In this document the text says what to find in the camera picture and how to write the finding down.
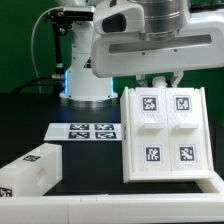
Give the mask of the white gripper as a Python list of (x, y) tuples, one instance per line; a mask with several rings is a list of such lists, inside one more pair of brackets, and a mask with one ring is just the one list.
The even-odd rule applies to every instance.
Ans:
[(140, 87), (148, 86), (143, 74), (175, 72), (171, 86), (176, 88), (183, 71), (224, 66), (224, 16), (196, 13), (175, 38), (161, 42), (142, 40), (137, 33), (95, 34), (91, 62), (97, 77), (137, 75)]

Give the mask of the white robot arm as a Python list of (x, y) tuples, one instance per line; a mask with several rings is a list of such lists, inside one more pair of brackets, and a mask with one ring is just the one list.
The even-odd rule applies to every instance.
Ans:
[(99, 78), (224, 66), (224, 2), (57, 0), (92, 6), (91, 69)]

